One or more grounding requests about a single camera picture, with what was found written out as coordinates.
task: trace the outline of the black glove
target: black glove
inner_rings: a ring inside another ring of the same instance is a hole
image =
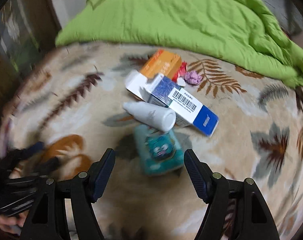
[[[37,165],[33,169],[33,176],[8,178],[20,161],[27,160],[43,149],[44,143],[37,142],[26,149],[15,149],[0,160],[0,214],[10,217],[29,209],[34,202],[39,182],[60,166],[59,159],[54,157]]]

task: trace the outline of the orange box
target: orange box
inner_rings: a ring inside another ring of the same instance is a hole
[[[158,73],[172,79],[178,71],[182,59],[179,55],[159,49],[141,68],[140,73],[147,78],[153,78]]]

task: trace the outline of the pink tissue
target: pink tissue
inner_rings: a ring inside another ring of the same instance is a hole
[[[191,85],[199,85],[203,77],[201,75],[198,75],[195,70],[192,70],[190,72],[187,72],[184,76],[185,81],[188,84]]]

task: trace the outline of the barcode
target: barcode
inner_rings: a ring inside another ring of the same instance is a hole
[[[177,98],[180,102],[186,105],[190,110],[194,111],[196,109],[196,105],[193,104],[190,100],[188,100],[185,96],[183,96],[178,91],[175,91],[173,96]]]

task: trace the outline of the teal package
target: teal package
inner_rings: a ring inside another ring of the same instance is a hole
[[[173,129],[162,133],[141,124],[135,127],[134,138],[145,174],[161,175],[184,165],[184,152]]]

